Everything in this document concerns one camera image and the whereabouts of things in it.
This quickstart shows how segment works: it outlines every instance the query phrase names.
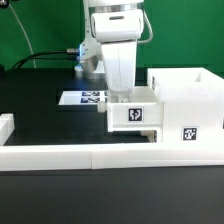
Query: green backdrop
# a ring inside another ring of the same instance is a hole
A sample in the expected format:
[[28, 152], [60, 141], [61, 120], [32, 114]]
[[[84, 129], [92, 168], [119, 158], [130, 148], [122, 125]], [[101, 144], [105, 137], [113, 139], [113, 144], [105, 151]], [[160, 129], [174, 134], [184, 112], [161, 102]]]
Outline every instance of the green backdrop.
[[[81, 0], [11, 2], [34, 52], [78, 47], [84, 38]], [[145, 0], [154, 39], [138, 47], [138, 67], [203, 66], [224, 72], [223, 0]], [[28, 56], [25, 38], [8, 8], [0, 10], [0, 63], [7, 69]], [[71, 67], [69, 61], [38, 61], [37, 67]]]

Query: black table surface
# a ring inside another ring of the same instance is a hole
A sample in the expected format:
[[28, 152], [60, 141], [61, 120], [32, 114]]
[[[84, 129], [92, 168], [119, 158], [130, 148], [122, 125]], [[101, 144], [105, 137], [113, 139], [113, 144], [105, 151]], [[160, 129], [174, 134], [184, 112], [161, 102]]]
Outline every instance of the black table surface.
[[[138, 85], [144, 77], [140, 71]], [[147, 141], [108, 134], [95, 106], [57, 105], [63, 90], [104, 88], [71, 70], [8, 71], [0, 78], [0, 112], [15, 114], [16, 131], [6, 145]], [[0, 223], [223, 224], [223, 174], [222, 166], [1, 172]]]

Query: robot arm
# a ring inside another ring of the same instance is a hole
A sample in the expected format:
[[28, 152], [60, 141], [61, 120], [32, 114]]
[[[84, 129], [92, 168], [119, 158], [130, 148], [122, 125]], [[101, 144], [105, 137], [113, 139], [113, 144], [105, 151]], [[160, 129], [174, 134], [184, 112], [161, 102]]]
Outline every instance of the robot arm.
[[102, 55], [109, 92], [118, 102], [128, 102], [134, 88], [137, 43], [144, 19], [148, 21], [143, 4], [144, 0], [84, 0], [85, 40], [91, 47], [81, 60], [93, 61], [94, 55]]

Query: white platform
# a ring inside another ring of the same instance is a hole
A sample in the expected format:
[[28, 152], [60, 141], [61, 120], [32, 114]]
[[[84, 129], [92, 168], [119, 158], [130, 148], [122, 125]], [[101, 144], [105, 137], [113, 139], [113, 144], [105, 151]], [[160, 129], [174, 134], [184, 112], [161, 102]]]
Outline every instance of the white platform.
[[[108, 103], [109, 128], [157, 130], [159, 142], [0, 147], [0, 171], [224, 165], [223, 79], [203, 68], [149, 69], [148, 87], [130, 101]], [[14, 124], [0, 124], [4, 142]]]
[[13, 114], [2, 114], [0, 116], [0, 146], [6, 143], [14, 129]]

